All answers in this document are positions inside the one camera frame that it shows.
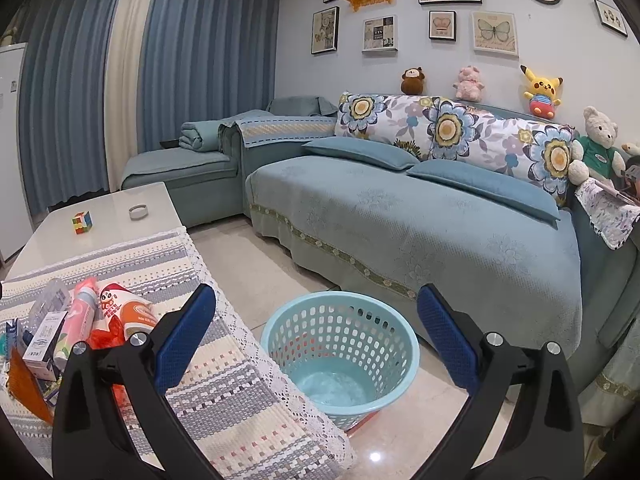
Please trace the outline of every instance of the silver screw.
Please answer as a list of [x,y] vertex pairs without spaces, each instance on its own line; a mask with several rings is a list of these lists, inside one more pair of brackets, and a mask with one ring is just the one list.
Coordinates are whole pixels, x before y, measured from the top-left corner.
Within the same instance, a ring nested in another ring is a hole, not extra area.
[[504,338],[497,332],[489,332],[486,335],[486,341],[491,346],[500,346],[502,343],[504,343]]
[[86,343],[84,341],[79,341],[76,343],[72,349],[72,352],[76,355],[84,354],[86,351]]
[[129,338],[129,342],[133,346],[142,346],[146,343],[146,333],[144,332],[136,332],[134,335]]
[[546,344],[546,349],[549,350],[553,355],[558,355],[560,353],[560,345],[554,341],[550,341]]

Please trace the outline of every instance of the floral backrest cover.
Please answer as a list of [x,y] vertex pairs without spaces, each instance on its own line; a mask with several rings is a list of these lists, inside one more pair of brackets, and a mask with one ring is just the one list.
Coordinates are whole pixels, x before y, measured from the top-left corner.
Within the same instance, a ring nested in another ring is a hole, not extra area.
[[564,205],[574,130],[501,119],[444,97],[351,94],[340,97],[335,135],[398,146],[420,160],[467,162],[541,187]]

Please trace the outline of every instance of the brown plush toy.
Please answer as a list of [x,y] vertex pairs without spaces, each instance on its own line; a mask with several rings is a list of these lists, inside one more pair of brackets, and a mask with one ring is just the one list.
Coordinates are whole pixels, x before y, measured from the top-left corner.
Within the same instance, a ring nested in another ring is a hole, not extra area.
[[424,90],[424,74],[422,67],[410,68],[402,74],[400,89],[405,95],[422,95]]

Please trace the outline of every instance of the curtain fold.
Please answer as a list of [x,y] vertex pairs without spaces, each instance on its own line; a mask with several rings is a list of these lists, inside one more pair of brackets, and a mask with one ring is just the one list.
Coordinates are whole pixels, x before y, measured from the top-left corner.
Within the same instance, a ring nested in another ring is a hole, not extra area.
[[116,191],[127,161],[138,154],[138,69],[151,0],[118,0],[104,80],[104,147],[109,188]]
[[108,189],[104,66],[117,0],[29,0],[18,131],[32,214]]
[[138,149],[185,121],[264,108],[273,97],[280,0],[152,0],[138,84]]

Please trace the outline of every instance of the laundry basket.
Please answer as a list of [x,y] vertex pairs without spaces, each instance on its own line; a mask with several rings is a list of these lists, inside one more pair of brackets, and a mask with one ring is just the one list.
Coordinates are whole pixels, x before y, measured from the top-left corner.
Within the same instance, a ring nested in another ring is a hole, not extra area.
[[260,344],[345,431],[400,397],[420,361],[409,323],[387,304],[352,292],[290,301],[271,316]]

